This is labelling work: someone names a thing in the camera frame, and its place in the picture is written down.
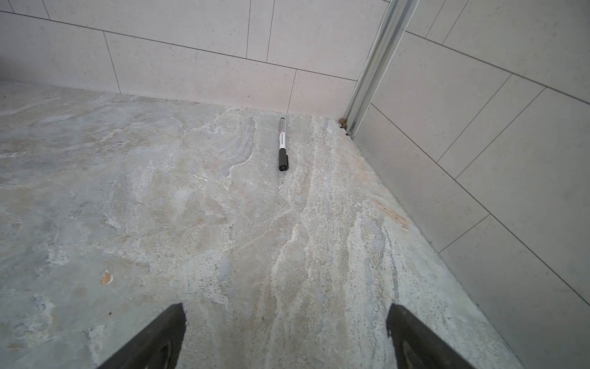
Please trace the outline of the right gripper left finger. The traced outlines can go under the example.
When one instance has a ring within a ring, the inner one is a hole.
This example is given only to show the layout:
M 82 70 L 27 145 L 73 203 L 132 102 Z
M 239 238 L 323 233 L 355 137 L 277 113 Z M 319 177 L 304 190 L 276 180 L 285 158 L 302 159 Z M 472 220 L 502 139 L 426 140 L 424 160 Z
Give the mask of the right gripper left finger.
M 98 368 L 176 368 L 186 324 L 183 304 L 172 304 Z

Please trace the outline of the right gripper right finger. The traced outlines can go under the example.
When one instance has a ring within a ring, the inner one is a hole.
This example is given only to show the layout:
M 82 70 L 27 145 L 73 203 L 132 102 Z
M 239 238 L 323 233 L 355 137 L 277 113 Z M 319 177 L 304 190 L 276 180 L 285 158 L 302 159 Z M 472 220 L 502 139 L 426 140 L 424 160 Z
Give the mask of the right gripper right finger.
M 401 304 L 391 304 L 386 319 L 398 368 L 474 367 Z

